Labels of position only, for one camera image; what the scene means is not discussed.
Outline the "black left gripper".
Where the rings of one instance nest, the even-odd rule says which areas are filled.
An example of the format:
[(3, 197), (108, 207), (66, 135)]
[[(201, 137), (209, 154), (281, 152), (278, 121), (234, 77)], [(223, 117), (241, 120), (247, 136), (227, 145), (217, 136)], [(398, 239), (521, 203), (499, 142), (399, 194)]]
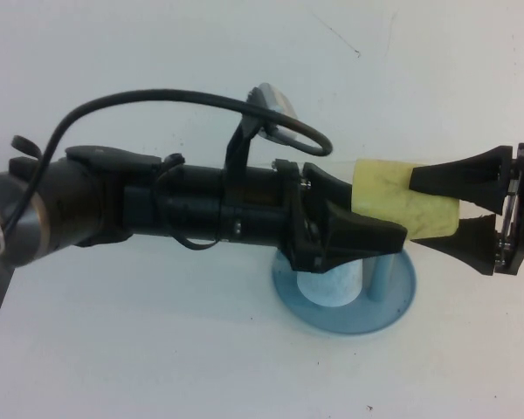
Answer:
[[(303, 166), (310, 183), (304, 193), (299, 166), (277, 159), (286, 208), (286, 233), (279, 249), (294, 271), (323, 273), (348, 262), (399, 253), (408, 230), (400, 224), (351, 212), (352, 186), (313, 163)], [(320, 236), (308, 215), (321, 215)]]

